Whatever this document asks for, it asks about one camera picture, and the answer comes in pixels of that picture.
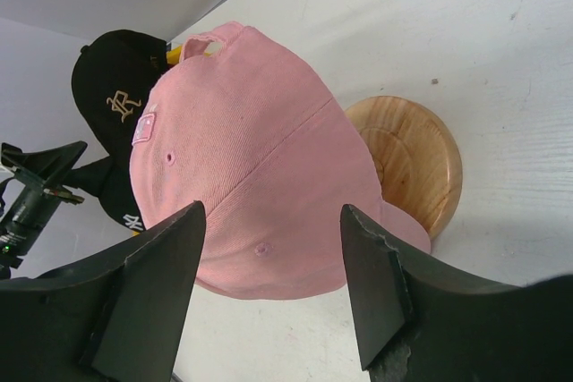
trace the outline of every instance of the black cable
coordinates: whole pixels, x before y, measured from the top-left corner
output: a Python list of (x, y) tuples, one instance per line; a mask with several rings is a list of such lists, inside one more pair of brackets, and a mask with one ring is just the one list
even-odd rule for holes
[(183, 382), (183, 380), (175, 373), (171, 373), (171, 382)]

